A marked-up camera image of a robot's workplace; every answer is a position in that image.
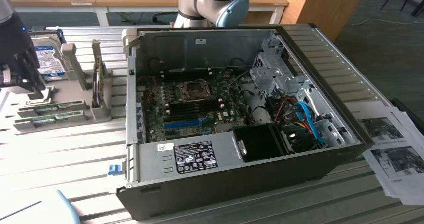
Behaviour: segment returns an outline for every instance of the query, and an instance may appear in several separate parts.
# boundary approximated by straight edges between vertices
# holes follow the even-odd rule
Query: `hard drive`
[[[65,71],[71,70],[71,62],[60,51],[61,44],[65,43],[60,30],[31,31],[29,35],[40,62],[39,72],[44,80],[67,80]]]

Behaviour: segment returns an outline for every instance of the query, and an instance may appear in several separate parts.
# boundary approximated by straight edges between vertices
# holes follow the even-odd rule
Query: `sticker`
[[[179,174],[217,168],[211,141],[173,146],[173,154]]]
[[[173,143],[157,144],[157,152],[168,151],[173,149]]]
[[[53,122],[55,122],[55,119],[45,119],[45,120],[32,121],[31,123],[35,125],[39,125],[39,124],[53,123]]]
[[[41,73],[45,81],[60,80],[65,74],[61,62],[55,58],[55,48],[52,46],[36,46],[35,51],[37,54]]]
[[[207,44],[207,39],[196,39],[196,44]]]
[[[71,5],[93,5],[93,3],[71,3]]]
[[[43,108],[43,109],[37,109],[37,112],[47,112],[47,111],[56,111],[57,107],[49,107],[49,108]]]

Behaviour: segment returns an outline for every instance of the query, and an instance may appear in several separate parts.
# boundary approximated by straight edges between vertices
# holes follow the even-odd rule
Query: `wooden table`
[[[287,0],[249,0],[247,22],[279,24]],[[100,26],[108,26],[108,12],[177,12],[179,0],[96,0]]]
[[[11,0],[17,12],[93,12],[96,0]]]
[[[179,0],[12,0],[17,12],[93,12],[108,26],[108,12],[177,12]],[[248,23],[279,24],[287,0],[249,0]]]

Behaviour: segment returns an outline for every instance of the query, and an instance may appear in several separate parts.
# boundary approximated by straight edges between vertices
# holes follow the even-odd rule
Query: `blue tab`
[[[119,175],[123,174],[121,172],[121,165],[120,164],[113,164],[108,166],[108,175]]]

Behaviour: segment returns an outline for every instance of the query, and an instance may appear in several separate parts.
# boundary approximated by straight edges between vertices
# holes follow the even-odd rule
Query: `green circuit board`
[[[231,82],[236,79],[239,74],[231,70],[212,71],[212,74],[205,79],[195,81],[168,82],[163,78],[157,79],[157,87],[155,89],[148,105],[145,105],[145,125],[147,125],[147,142],[164,141],[191,136],[213,134],[228,131],[232,127],[244,125],[244,114],[240,111],[247,111],[248,106],[244,103],[243,94],[232,92],[232,100],[229,96],[228,87]],[[207,84],[209,92],[208,98],[195,99],[193,101],[185,99],[185,93],[181,91],[181,86],[187,83],[197,82]],[[232,85],[237,90],[239,81]],[[149,90],[140,94],[149,95]],[[167,117],[169,114],[169,105],[196,101],[219,101],[216,110],[197,114],[197,120],[201,120],[201,125],[187,126],[179,128],[165,129]]]

